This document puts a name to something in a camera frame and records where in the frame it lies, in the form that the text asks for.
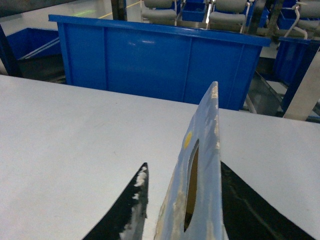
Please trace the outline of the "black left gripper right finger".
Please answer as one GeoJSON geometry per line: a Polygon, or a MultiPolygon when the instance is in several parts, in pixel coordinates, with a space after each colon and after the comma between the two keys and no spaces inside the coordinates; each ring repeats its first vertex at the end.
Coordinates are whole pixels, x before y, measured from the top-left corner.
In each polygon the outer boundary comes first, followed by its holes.
{"type": "Polygon", "coordinates": [[[221,163],[223,221],[230,240],[312,240],[225,163],[221,163]]]}

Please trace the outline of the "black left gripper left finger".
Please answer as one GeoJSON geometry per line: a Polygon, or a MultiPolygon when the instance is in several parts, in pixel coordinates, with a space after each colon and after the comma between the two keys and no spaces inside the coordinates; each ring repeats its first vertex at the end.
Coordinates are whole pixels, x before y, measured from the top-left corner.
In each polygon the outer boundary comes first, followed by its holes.
{"type": "Polygon", "coordinates": [[[149,168],[143,163],[85,240],[141,240],[147,218],[149,168]]]}

